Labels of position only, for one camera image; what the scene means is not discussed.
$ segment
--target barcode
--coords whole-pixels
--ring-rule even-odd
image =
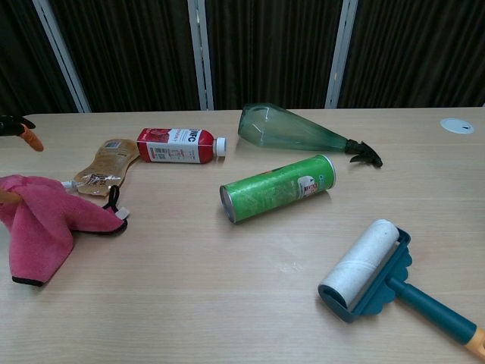
[[[109,142],[105,145],[105,148],[116,149],[118,146],[120,146],[120,144],[121,142]]]

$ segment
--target green plastic bottle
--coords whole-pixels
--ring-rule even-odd
[[[351,162],[371,163],[381,167],[377,153],[364,142],[356,142],[334,133],[308,119],[273,104],[247,104],[239,120],[238,134],[256,146],[334,150],[357,154]]]

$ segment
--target white adhesive roll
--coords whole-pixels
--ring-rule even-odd
[[[399,232],[392,222],[374,221],[321,285],[334,289],[348,308],[353,307],[398,238]]]

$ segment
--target red bottle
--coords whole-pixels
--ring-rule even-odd
[[[207,163],[226,155],[226,138],[200,129],[143,129],[136,141],[146,162]]]

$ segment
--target lint roller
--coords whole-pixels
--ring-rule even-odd
[[[485,330],[405,283],[410,240],[390,221],[374,221],[318,285],[320,297],[345,322],[376,315],[399,297],[485,361]]]

